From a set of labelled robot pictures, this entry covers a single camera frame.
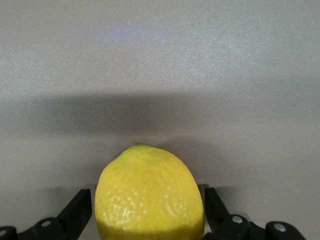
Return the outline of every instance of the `black plastic part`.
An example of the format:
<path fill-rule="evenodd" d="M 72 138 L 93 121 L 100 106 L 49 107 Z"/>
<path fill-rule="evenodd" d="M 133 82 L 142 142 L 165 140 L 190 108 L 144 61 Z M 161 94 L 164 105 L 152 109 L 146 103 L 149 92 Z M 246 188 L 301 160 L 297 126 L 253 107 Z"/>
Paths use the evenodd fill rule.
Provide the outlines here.
<path fill-rule="evenodd" d="M 281 224 L 285 227 L 285 231 L 280 231 L 275 228 L 276 224 Z M 291 224 L 283 221 L 271 221 L 266 225 L 267 235 L 274 240 L 306 240 L 302 234 Z"/>
<path fill-rule="evenodd" d="M 230 215 L 213 187 L 204 190 L 204 211 L 212 232 Z"/>
<path fill-rule="evenodd" d="M 234 217 L 241 219 L 240 223 L 233 221 Z M 249 234 L 250 224 L 247 219 L 239 215 L 227 216 L 220 227 L 213 233 L 223 240 L 244 240 Z"/>
<path fill-rule="evenodd" d="M 71 240 L 77 240 L 92 215 L 91 193 L 80 190 L 61 211 L 57 219 Z"/>
<path fill-rule="evenodd" d="M 90 189 L 82 189 L 57 217 L 42 219 L 19 234 L 13 226 L 0 227 L 0 240 L 77 240 L 91 215 Z"/>
<path fill-rule="evenodd" d="M 17 230 L 14 226 L 0 227 L 0 240 L 15 240 Z"/>
<path fill-rule="evenodd" d="M 203 240 L 306 240 L 286 222 L 271 221 L 263 229 L 241 215 L 229 214 L 213 187 L 206 188 L 204 194 L 205 216 L 212 232 L 207 233 Z M 275 224 L 281 224 L 285 230 L 277 229 Z"/>

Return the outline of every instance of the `white wall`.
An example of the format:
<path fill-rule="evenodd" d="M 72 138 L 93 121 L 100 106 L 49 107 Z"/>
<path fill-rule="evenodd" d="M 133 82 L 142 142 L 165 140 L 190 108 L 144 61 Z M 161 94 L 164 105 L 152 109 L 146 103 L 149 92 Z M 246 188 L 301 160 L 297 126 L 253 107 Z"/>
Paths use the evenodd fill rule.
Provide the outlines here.
<path fill-rule="evenodd" d="M 319 239 L 319 14 L 297 0 L 1 1 L 0 225 L 58 212 L 146 143 L 256 224 Z"/>

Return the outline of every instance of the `metal screw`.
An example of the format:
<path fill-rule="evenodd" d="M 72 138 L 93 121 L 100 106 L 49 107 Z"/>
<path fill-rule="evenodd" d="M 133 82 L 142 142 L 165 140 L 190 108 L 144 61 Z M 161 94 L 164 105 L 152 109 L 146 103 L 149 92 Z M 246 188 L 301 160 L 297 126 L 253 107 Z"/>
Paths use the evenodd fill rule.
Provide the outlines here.
<path fill-rule="evenodd" d="M 234 221 L 236 224 L 242 224 L 243 223 L 242 218 L 239 217 L 239 216 L 233 216 L 232 217 L 232 221 Z"/>
<path fill-rule="evenodd" d="M 276 229 L 276 230 L 278 230 L 279 232 L 285 232 L 285 231 L 287 231 L 287 229 L 286 229 L 286 227 L 285 226 L 283 226 L 281 223 L 275 223 L 274 225 L 274 228 Z"/>
<path fill-rule="evenodd" d="M 41 223 L 41 227 L 47 227 L 51 224 L 51 221 L 50 220 L 47 220 L 47 221 L 44 221 L 43 223 Z"/>
<path fill-rule="evenodd" d="M 0 237 L 2 237 L 3 235 L 5 235 L 7 233 L 7 230 L 0 230 Z"/>

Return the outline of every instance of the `screw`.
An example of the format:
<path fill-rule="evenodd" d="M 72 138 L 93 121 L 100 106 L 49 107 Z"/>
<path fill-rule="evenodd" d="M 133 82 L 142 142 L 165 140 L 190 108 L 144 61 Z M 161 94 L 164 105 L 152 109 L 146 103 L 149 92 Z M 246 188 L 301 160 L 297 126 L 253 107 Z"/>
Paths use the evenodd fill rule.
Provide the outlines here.
<path fill-rule="evenodd" d="M 7 230 L 0 230 L 0 238 L 7 233 Z"/>
<path fill-rule="evenodd" d="M 232 217 L 232 221 L 234 221 L 236 224 L 242 224 L 243 223 L 242 218 L 239 217 L 239 216 L 233 216 Z"/>
<path fill-rule="evenodd" d="M 47 227 L 51 224 L 51 221 L 50 220 L 47 220 L 47 221 L 44 221 L 43 223 L 41 223 L 41 227 Z"/>
<path fill-rule="evenodd" d="M 279 232 L 285 232 L 285 231 L 287 231 L 287 229 L 286 229 L 286 227 L 285 226 L 283 226 L 281 223 L 275 223 L 274 225 L 274 228 L 276 229 L 276 230 L 278 230 Z"/>

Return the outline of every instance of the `lemon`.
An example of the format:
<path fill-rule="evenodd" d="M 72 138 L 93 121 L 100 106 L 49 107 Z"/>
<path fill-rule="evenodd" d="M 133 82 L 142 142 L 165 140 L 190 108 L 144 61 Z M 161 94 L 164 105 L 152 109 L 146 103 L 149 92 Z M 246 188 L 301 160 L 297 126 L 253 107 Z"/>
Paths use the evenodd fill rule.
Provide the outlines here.
<path fill-rule="evenodd" d="M 147 145 L 125 150 L 103 170 L 95 192 L 103 240 L 199 240 L 204 207 L 187 166 Z"/>

